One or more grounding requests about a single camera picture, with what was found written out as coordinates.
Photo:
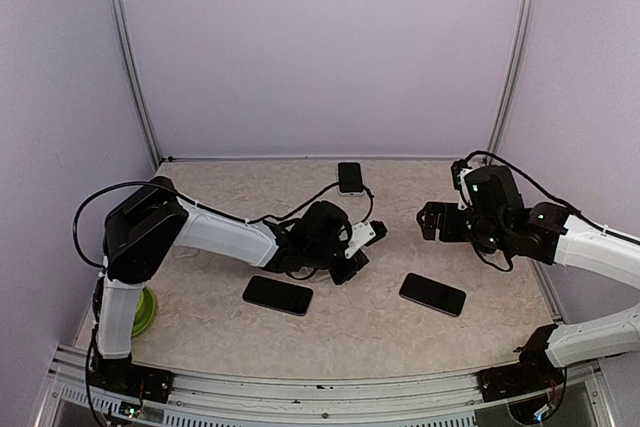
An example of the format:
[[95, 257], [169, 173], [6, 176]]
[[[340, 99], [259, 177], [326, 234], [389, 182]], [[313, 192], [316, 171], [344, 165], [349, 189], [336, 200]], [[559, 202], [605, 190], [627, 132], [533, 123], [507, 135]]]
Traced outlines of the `black phone table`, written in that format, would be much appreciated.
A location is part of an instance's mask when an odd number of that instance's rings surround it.
[[242, 299], [250, 304], [304, 316], [313, 298], [313, 290], [263, 276], [253, 276], [243, 294]]

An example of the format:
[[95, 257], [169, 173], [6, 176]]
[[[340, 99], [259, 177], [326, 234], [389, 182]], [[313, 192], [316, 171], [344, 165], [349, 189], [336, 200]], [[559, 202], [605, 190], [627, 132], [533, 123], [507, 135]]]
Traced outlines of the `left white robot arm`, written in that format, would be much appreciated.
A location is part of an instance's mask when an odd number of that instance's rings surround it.
[[270, 273], [326, 270], [340, 285], [366, 265], [362, 250], [377, 236], [371, 221], [353, 223], [328, 201], [308, 202], [299, 218], [248, 220], [186, 197], [164, 176], [132, 186], [134, 193], [105, 219], [96, 320], [99, 371], [121, 392], [140, 381], [139, 368], [126, 358], [142, 291], [173, 248], [206, 251]]

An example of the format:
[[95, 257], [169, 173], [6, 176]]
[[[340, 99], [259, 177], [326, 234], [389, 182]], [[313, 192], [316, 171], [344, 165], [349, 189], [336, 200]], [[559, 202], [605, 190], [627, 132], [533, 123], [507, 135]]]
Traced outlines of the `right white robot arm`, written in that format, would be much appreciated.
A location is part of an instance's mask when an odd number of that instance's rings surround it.
[[[548, 195], [525, 205], [509, 165], [451, 166], [455, 202], [426, 203], [416, 215], [427, 241], [468, 243], [480, 256], [502, 253], [507, 264], [523, 257], [588, 271], [632, 288], [639, 286], [638, 238], [587, 219], [569, 202]], [[538, 328], [513, 366], [511, 380], [535, 389], [553, 368], [611, 357], [639, 348], [639, 308], [576, 324]]]

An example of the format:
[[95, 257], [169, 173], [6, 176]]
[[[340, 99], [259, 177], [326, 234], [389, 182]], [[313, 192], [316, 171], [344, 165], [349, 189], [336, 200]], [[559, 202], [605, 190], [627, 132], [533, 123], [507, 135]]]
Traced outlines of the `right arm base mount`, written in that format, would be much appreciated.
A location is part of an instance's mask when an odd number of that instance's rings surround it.
[[476, 379], [483, 401], [492, 402], [563, 384], [566, 374], [551, 363], [542, 347], [525, 346], [517, 362], [482, 369]]

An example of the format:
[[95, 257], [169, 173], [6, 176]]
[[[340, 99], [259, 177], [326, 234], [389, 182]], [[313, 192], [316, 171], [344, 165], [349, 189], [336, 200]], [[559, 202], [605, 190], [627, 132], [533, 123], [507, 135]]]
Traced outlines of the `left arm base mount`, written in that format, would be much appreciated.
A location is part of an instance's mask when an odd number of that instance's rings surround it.
[[134, 363], [131, 355], [113, 360], [93, 354], [88, 367], [90, 386], [161, 404], [168, 402], [174, 377], [169, 370]]

